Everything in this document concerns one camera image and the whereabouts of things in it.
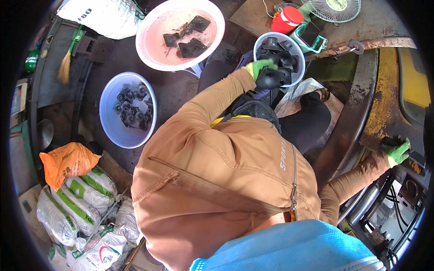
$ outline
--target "foot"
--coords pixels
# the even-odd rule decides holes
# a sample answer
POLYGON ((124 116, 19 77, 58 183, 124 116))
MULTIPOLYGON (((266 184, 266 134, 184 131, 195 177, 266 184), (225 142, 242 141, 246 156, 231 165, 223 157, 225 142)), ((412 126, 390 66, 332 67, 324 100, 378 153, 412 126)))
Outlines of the foot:
POLYGON ((320 88, 318 90, 315 90, 315 92, 319 93, 320 100, 322 102, 325 102, 330 98, 330 92, 327 90, 327 88, 320 88))

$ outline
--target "blue face mask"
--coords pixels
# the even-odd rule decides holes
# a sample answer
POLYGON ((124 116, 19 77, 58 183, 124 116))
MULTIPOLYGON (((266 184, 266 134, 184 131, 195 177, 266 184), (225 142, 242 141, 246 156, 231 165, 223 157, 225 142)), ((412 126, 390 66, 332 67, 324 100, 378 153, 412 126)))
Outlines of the blue face mask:
POLYGON ((190 271, 385 271, 357 238, 319 220, 301 220, 226 242, 190 271))

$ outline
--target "green bottle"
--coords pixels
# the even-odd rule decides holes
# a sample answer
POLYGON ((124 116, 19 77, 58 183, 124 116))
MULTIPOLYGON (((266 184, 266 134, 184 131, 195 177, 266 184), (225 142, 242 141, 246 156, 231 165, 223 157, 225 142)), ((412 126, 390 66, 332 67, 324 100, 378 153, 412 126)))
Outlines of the green bottle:
POLYGON ((36 68, 36 62, 39 58, 39 49, 41 47, 41 43, 36 44, 36 48, 30 52, 29 56, 26 58, 26 72, 32 73, 35 71, 36 68))

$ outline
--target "sandal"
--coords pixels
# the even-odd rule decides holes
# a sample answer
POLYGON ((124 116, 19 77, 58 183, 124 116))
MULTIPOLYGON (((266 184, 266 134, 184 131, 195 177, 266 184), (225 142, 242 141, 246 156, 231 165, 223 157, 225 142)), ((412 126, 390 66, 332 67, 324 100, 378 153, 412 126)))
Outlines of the sandal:
POLYGON ((328 91, 326 88, 320 88, 320 89, 317 89, 317 90, 321 91, 321 98, 320 98, 320 100, 322 102, 325 102, 325 101, 327 101, 330 98, 330 91, 328 91))

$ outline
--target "leg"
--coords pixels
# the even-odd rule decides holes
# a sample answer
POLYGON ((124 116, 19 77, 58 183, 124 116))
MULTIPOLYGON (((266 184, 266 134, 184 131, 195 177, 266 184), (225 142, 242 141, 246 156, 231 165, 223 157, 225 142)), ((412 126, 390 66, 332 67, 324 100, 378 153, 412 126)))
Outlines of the leg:
POLYGON ((208 63, 202 71, 197 92, 201 92, 207 87, 214 85, 232 72, 230 65, 221 60, 214 60, 208 63))
POLYGON ((303 95, 300 104, 300 111, 280 118, 279 123, 282 137, 305 153, 326 132, 332 117, 318 92, 303 95))

